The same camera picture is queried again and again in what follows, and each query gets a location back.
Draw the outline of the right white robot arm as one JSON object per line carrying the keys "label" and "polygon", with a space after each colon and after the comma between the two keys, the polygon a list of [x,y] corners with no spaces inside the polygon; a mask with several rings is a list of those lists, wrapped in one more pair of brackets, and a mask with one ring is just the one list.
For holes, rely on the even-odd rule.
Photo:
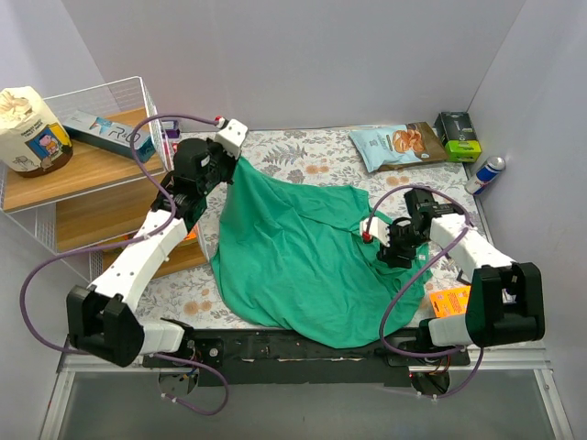
{"label": "right white robot arm", "polygon": [[471,222],[466,209],[422,185],[404,185],[408,215],[391,223],[374,212],[360,222],[364,242],[377,240],[379,261],[390,268],[411,268],[417,250],[439,246],[438,259],[455,261],[471,286],[464,313],[422,321],[416,332],[416,356],[426,364],[469,345],[497,347],[538,341],[546,333],[541,272],[532,262],[517,262],[496,249]]}

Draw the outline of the green garment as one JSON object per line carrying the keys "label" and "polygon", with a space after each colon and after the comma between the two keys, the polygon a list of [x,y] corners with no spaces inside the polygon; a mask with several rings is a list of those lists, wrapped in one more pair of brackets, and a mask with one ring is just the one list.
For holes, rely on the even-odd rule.
{"label": "green garment", "polygon": [[411,269],[377,259],[360,222],[369,196],[351,186],[294,184],[236,167],[212,269],[230,310],[328,347],[368,345],[408,325],[430,279],[427,246]]}

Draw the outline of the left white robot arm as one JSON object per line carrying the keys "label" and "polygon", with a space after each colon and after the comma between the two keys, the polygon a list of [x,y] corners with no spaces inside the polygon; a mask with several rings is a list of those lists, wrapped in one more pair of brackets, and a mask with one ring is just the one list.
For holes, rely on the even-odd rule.
{"label": "left white robot arm", "polygon": [[88,287],[75,286],[68,293],[69,338],[75,348],[119,367],[159,352],[177,367],[194,359],[194,342],[184,336],[187,325],[167,319],[141,323],[135,311],[160,266],[202,216],[207,195],[232,181],[239,156],[239,145],[220,137],[179,144],[174,168],[161,181],[135,243]]}

